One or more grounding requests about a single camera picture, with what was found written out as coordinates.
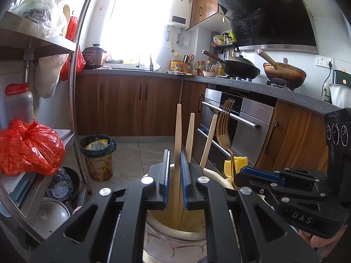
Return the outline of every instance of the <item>rice cooker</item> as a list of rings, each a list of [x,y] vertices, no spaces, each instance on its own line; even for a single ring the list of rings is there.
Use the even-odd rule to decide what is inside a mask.
[[[92,47],[87,47],[83,52],[85,66],[83,69],[96,69],[104,65],[105,50],[98,43],[94,43]]]

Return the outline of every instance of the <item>red plastic bag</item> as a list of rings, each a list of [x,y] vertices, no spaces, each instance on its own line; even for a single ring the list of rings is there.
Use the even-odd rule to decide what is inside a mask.
[[[0,130],[1,173],[56,173],[64,159],[64,144],[53,129],[35,119],[27,124],[18,118],[13,118],[8,127]]]
[[[66,38],[68,38],[71,41],[74,38],[75,30],[77,29],[77,24],[78,24],[78,18],[72,16],[70,19],[70,23],[68,24],[67,34],[66,34]],[[61,81],[66,81],[68,79],[68,71],[70,69],[70,61],[71,61],[71,55],[69,55],[66,63],[61,68],[61,72],[60,72],[60,80]],[[76,71],[75,73],[76,74],[80,73],[83,70],[84,65],[85,65],[85,60],[84,60],[82,51],[80,50],[80,46],[79,46],[78,47],[77,65],[75,67],[75,71]]]

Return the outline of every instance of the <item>stainless steel oven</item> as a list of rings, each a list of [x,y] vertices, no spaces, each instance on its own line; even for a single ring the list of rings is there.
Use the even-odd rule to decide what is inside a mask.
[[[222,111],[226,100],[234,102],[229,115],[231,150],[234,156],[247,156],[249,166],[254,167],[266,139],[274,108],[212,89],[206,89],[205,99],[202,102],[204,106],[201,124],[197,129],[198,137],[194,158],[200,163],[213,115]],[[214,135],[206,168],[223,174],[224,161],[227,159],[230,159],[230,154],[217,143],[216,135]]]

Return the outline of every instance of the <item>gray countertop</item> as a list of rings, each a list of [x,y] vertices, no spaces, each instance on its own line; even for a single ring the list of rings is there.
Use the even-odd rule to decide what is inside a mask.
[[[127,70],[127,69],[112,69],[112,70],[83,70],[81,73],[85,74],[106,74],[106,75],[129,75],[129,76],[149,76],[159,78],[181,79],[195,82],[202,82],[214,85],[228,86],[238,90],[251,91],[263,95],[268,95],[279,100],[289,102],[295,105],[302,106],[310,111],[319,114],[326,114],[337,111],[340,108],[332,104],[328,104],[321,100],[312,98],[310,96],[293,92],[290,90],[262,85],[254,82],[245,82],[239,80],[225,79],[225,78],[210,78],[201,76],[175,75],[168,73],[158,73],[142,70]]]

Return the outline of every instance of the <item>red cap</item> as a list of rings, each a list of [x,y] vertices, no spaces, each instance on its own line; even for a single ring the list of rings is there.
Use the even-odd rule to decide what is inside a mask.
[[[6,87],[5,89],[5,94],[7,96],[11,95],[17,95],[21,93],[25,93],[29,91],[29,84],[28,83],[22,83],[22,84],[10,84]]]

